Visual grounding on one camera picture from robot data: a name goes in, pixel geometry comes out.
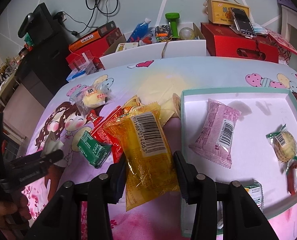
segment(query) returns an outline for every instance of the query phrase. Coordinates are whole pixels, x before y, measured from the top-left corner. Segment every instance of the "green dumbbell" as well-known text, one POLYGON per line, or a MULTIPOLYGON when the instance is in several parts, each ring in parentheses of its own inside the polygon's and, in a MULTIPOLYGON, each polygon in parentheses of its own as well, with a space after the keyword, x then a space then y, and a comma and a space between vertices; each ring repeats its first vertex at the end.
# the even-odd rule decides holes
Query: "green dumbbell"
POLYGON ((178 38, 176 19, 179 19, 179 13, 166 13, 165 18, 169 21, 169 25, 170 25, 170 28, 172 29, 173 37, 178 38))

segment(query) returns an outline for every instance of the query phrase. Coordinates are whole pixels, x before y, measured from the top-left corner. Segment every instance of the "white cardboard box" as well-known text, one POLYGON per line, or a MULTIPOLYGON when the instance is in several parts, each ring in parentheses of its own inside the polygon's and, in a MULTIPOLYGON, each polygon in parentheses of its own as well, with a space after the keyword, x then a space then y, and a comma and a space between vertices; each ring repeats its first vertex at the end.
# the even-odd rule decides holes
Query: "white cardboard box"
MULTIPOLYGON (((206 56, 206 40, 203 34, 194 23, 191 24, 191 28, 194 29, 195 36, 198 36, 200 40, 171 41, 167 44, 164 58, 206 56)), ((100 60, 105 69, 122 65, 133 65, 138 62, 160 59, 164 46, 165 42, 148 44, 108 54, 100 57, 100 60)))

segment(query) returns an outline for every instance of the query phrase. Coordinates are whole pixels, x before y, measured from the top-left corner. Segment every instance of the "black cabinet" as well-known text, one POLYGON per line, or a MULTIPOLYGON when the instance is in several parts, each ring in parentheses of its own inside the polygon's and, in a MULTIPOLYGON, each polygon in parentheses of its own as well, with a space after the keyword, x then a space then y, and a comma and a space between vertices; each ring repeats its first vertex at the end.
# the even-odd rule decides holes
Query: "black cabinet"
POLYGON ((64 34, 57 33, 35 46, 23 58, 15 73, 43 107, 68 83, 66 78, 71 69, 65 58, 69 53, 64 34))

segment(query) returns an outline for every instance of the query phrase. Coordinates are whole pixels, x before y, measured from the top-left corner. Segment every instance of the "person's hand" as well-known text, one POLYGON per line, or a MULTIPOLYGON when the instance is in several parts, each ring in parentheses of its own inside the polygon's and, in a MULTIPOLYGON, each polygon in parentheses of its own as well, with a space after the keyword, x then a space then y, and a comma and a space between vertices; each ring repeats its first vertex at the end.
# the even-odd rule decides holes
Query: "person's hand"
POLYGON ((32 217, 29 212, 27 203, 28 203, 28 199, 24 195, 22 195, 20 198, 19 206, 16 206, 15 203, 13 202, 0 201, 0 230, 5 235, 7 240, 15 240, 16 237, 13 235, 12 231, 8 228, 4 216, 13 214, 16 211, 18 211, 22 217, 26 218, 27 220, 30 220, 32 217))

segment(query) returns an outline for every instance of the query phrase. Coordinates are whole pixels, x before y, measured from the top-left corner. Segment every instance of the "orange box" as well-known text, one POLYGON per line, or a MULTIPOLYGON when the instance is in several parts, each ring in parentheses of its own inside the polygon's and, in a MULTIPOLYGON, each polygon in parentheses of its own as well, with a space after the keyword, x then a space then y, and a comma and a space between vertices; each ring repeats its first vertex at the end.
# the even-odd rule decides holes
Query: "orange box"
POLYGON ((80 38, 78 41, 75 41, 72 44, 70 44, 68 46, 68 49, 71 52, 74 52, 79 48, 85 46, 86 44, 104 37, 106 34, 108 34, 111 30, 115 28, 116 28, 116 25, 114 21, 104 24, 103 26, 97 28, 95 31, 88 33, 87 35, 80 38))

